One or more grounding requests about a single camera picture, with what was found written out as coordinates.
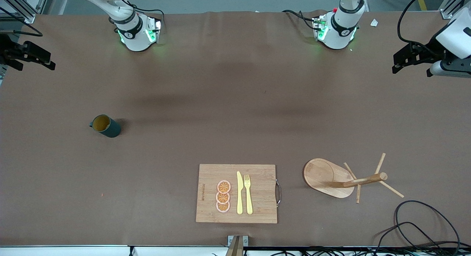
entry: wooden stick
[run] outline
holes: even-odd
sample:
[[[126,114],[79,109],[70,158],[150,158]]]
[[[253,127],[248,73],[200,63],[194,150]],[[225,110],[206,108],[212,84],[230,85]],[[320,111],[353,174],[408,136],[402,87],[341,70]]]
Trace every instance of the wooden stick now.
[[[357,204],[360,204],[360,190],[361,190],[361,185],[357,187]]]
[[[399,197],[401,198],[404,198],[404,195],[402,195],[400,192],[396,191],[393,187],[389,186],[389,184],[381,181],[380,182],[382,185],[384,185],[384,187],[386,187],[387,189],[390,189],[392,192],[394,192],[395,194],[397,194]]]
[[[383,153],[383,154],[381,155],[381,159],[380,159],[380,162],[378,163],[378,167],[376,168],[375,174],[378,174],[378,173],[380,172],[381,165],[382,165],[382,162],[383,162],[385,156],[386,156],[385,153]]]
[[[354,179],[349,182],[344,182],[342,184],[343,188],[349,188],[349,187],[355,187],[357,185],[362,185],[362,184],[372,184],[373,182],[380,182],[380,181],[385,181],[387,179],[387,174],[384,172],[378,173],[378,174],[373,174],[371,176],[368,176],[366,178],[362,179]]]
[[[350,169],[350,167],[348,166],[348,164],[346,162],[344,162],[343,164],[347,168],[348,172],[350,172],[350,175],[353,177],[353,179],[357,179],[355,177],[355,174],[353,174],[352,169]],[[361,191],[361,185],[358,185],[358,187],[357,187],[357,204],[360,204],[360,191]]]
[[[355,177],[355,174],[353,174],[352,170],[350,169],[350,167],[348,166],[348,164],[346,162],[343,163],[345,165],[345,167],[348,169],[348,172],[350,172],[350,175],[353,177],[353,179],[357,179]]]

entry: gray floor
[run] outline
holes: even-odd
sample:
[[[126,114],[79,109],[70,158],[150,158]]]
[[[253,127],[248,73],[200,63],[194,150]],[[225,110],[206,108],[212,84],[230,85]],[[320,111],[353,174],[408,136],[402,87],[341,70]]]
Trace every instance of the gray floor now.
[[[402,11],[411,0],[368,0],[371,11]],[[443,0],[425,0],[428,10],[437,10]],[[140,8],[159,8],[165,13],[205,13],[207,11],[294,11],[331,10],[339,0],[132,0]],[[419,11],[418,3],[410,8]],[[104,14],[86,0],[68,0],[64,14]]]

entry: wooden cutting board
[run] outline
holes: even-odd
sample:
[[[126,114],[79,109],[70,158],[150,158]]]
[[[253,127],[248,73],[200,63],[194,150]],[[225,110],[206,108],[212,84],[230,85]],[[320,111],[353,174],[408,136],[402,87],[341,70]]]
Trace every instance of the wooden cutting board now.
[[[237,171],[250,175],[253,214],[247,214],[246,191],[242,190],[244,212],[237,214]],[[230,209],[216,209],[217,184],[223,179],[231,184]],[[275,197],[275,165],[260,164],[200,164],[196,221],[211,223],[277,223]]]

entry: knife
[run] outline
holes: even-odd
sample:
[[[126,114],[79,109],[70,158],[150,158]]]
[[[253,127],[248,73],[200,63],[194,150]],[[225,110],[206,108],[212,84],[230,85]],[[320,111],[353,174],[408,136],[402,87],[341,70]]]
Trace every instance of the knife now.
[[[242,189],[244,188],[244,181],[242,180],[242,175],[240,172],[237,172],[237,213],[242,214]]]

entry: wooden base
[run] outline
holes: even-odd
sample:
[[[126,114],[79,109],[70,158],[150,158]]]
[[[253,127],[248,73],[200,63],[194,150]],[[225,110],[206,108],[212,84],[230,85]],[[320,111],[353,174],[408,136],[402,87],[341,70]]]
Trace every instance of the wooden base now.
[[[352,181],[353,177],[346,169],[325,159],[310,160],[304,166],[303,176],[309,187],[333,197],[348,197],[355,189],[343,188],[343,183]]]

